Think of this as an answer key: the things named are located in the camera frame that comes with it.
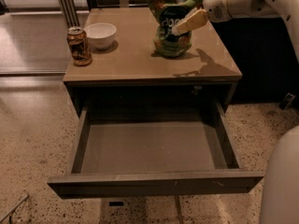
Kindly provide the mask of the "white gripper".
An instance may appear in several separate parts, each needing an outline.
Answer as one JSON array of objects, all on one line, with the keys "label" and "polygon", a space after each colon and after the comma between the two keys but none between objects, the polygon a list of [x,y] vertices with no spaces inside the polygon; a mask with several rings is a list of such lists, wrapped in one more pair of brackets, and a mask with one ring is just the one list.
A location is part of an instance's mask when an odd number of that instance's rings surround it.
[{"label": "white gripper", "polygon": [[189,12],[185,18],[172,27],[172,34],[175,36],[183,35],[203,27],[208,18],[212,22],[224,22],[232,18],[228,10],[227,0],[203,0],[203,8],[194,8]]}]

